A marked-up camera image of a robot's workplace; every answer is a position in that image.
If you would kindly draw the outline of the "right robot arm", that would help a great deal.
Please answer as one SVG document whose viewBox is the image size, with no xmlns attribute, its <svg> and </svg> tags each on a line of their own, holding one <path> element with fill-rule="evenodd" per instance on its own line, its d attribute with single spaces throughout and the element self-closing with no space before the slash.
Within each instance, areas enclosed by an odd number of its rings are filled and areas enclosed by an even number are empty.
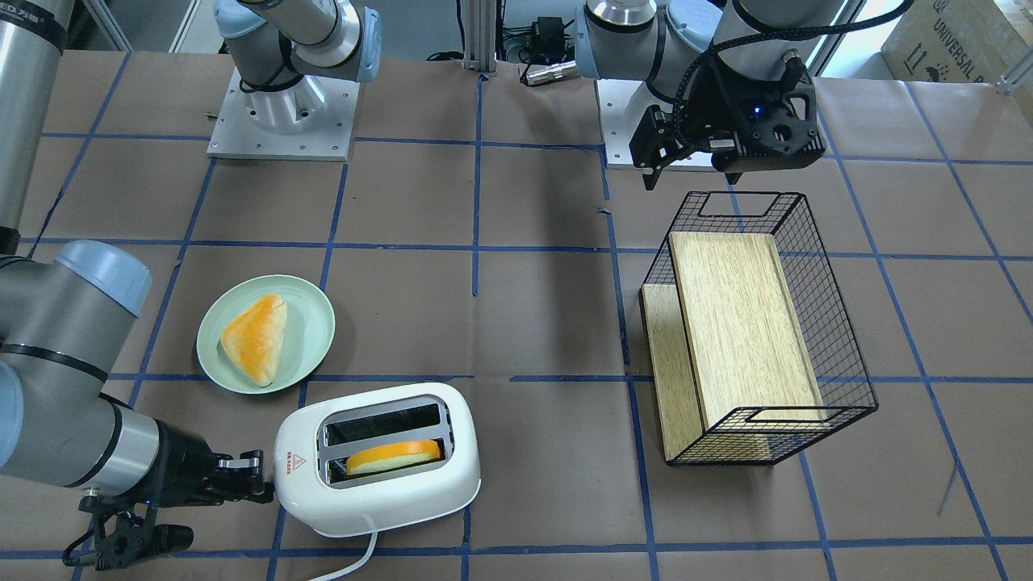
<svg viewBox="0 0 1033 581">
<path fill-rule="evenodd" d="M 84 490 L 88 508 L 267 504 L 261 455 L 221 458 L 103 396 L 152 284 L 143 262 L 92 240 L 53 262 L 15 254 L 72 14 L 70 1 L 2 4 L 2 472 Z"/>
</svg>

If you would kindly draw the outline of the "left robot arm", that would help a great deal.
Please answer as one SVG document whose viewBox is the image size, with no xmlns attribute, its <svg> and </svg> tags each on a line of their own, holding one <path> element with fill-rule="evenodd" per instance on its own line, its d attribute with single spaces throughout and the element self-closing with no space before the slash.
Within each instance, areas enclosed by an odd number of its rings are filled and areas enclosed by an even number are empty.
<svg viewBox="0 0 1033 581">
<path fill-rule="evenodd" d="M 807 169 L 826 151 L 807 69 L 840 1 L 587 1 L 575 62 L 587 78 L 641 82 L 632 165 L 654 189 L 697 153 L 729 184 L 748 172 Z"/>
</svg>

